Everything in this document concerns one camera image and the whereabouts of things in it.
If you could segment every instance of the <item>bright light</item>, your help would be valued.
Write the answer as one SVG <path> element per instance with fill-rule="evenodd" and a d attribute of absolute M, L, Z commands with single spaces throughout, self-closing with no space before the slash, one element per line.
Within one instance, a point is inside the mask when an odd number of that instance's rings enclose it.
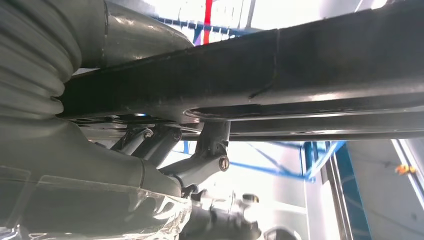
<path fill-rule="evenodd" d="M 371 5 L 371 9 L 379 9 L 386 4 L 387 0 L 374 0 Z"/>
<path fill-rule="evenodd" d="M 333 193 L 330 181 L 327 181 L 322 185 L 321 199 L 322 209 L 324 213 L 326 239 L 340 240 L 340 232 L 336 217 L 336 208 L 334 207 Z"/>

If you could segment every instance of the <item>gray corrugated hose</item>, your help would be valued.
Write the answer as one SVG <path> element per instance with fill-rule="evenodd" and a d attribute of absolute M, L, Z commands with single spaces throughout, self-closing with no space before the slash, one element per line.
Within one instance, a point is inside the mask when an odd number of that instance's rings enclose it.
<path fill-rule="evenodd" d="M 184 49 L 190 41 L 170 27 L 102 0 L 4 0 L 0 16 L 0 178 L 18 176 L 28 191 L 22 194 L 28 199 L 21 195 L 17 202 L 0 200 L 12 216 L 5 225 L 12 226 L 31 209 L 26 204 L 36 197 L 29 197 L 34 189 L 28 183 L 45 176 L 178 196 L 180 186 L 154 167 L 92 144 L 76 125 L 56 118 L 63 106 L 52 97 L 63 93 L 64 83 L 80 67 Z"/>

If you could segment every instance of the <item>shiny metal part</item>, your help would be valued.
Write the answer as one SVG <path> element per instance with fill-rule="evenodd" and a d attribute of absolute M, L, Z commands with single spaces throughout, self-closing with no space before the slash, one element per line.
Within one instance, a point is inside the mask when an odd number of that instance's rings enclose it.
<path fill-rule="evenodd" d="M 61 116 L 233 121 L 233 139 L 422 136 L 422 21 L 424 2 L 409 0 L 88 73 Z"/>
<path fill-rule="evenodd" d="M 212 174 L 226 171 L 230 165 L 227 157 L 229 134 L 230 122 L 206 122 L 194 154 L 159 171 L 177 177 L 182 187 L 199 185 Z"/>

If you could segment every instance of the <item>blue metal frame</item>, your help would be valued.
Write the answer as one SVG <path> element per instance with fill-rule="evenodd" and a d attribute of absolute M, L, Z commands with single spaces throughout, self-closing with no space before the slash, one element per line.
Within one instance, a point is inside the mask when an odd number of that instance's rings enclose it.
<path fill-rule="evenodd" d="M 352 237 L 355 240 L 372 240 L 348 147 L 343 145 L 335 158 Z"/>
<path fill-rule="evenodd" d="M 249 145 L 262 156 L 264 156 L 265 159 L 270 161 L 276 168 L 255 166 L 233 161 L 230 162 L 231 165 L 256 170 L 279 177 L 289 177 L 314 183 L 316 181 L 315 175 L 320 172 L 321 168 L 326 164 L 330 157 L 333 156 L 346 143 L 346 141 L 307 141 L 303 144 L 295 144 L 294 142 L 278 142 L 278 144 L 276 144 L 276 142 L 270 143 L 282 147 L 298 148 L 299 152 L 304 153 L 304 159 L 302 159 L 303 154 L 300 154 L 301 167 L 299 173 L 292 172 L 286 167 L 280 165 L 274 158 L 270 157 L 251 144 Z M 303 160 L 306 164 L 306 171 L 303 170 Z"/>
<path fill-rule="evenodd" d="M 330 157 L 336 153 L 345 143 L 346 141 L 331 141 L 330 146 L 327 148 L 327 152 L 319 153 L 318 149 L 320 148 L 319 142 L 313 142 L 316 144 L 316 147 L 312 147 L 311 151 L 313 151 L 313 157 L 310 157 L 309 154 L 307 154 L 306 159 L 308 159 L 306 165 L 306 174 L 305 178 L 311 178 L 315 176 L 317 173 L 320 172 L 320 170 L 324 167 L 326 162 L 330 159 Z"/>
<path fill-rule="evenodd" d="M 232 36 L 232 35 L 243 36 L 243 35 L 252 34 L 258 31 L 255 29 L 237 29 L 237 28 L 230 28 L 230 27 L 223 27 L 223 26 L 205 25 L 203 22 L 193 23 L 193 22 L 174 20 L 174 19 L 169 19 L 169 18 L 164 18 L 159 16 L 151 16 L 151 17 L 164 24 L 187 27 L 189 29 L 194 29 L 194 30 L 198 30 L 198 29 L 208 30 L 214 33 L 226 34 L 228 36 Z"/>

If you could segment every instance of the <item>bolt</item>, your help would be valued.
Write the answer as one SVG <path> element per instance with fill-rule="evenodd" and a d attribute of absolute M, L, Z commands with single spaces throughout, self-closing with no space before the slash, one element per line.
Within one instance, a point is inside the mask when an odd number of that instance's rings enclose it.
<path fill-rule="evenodd" d="M 230 160 L 226 155 L 221 156 L 219 159 L 219 169 L 223 172 L 227 171 L 228 167 L 230 166 Z"/>
<path fill-rule="evenodd" d="M 152 136 L 152 133 L 147 131 L 146 133 L 144 133 L 144 138 L 150 138 Z"/>
<path fill-rule="evenodd" d="M 180 131 L 175 131 L 175 132 L 172 134 L 172 136 L 173 136 L 173 139 L 174 139 L 174 140 L 179 141 L 179 140 L 181 139 L 182 134 L 181 134 L 181 132 L 180 132 Z"/>

